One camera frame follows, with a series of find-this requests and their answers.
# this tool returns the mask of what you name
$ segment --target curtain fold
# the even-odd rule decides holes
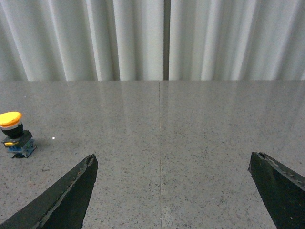
[[[0,81],[162,80],[164,0],[2,0]],[[305,79],[304,0],[172,0],[169,80]]]

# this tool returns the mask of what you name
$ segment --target gray granite countertop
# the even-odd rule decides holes
[[[38,147],[0,146],[0,222],[95,153],[83,228],[275,228],[247,168],[262,151],[305,176],[304,97],[300,81],[1,82],[0,113]]]

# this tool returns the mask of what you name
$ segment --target white backdrop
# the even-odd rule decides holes
[[[0,80],[162,80],[163,0],[1,0]],[[172,0],[170,80],[305,79],[305,0]]]

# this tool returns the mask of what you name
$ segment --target white curtain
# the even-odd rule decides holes
[[[305,79],[305,0],[170,11],[169,80]],[[163,38],[164,0],[0,0],[0,81],[162,80]]]

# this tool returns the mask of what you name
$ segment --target yellow button cap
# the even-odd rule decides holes
[[[4,114],[0,114],[0,126],[2,127],[10,127],[15,125],[21,119],[22,114],[17,111],[11,111]]]

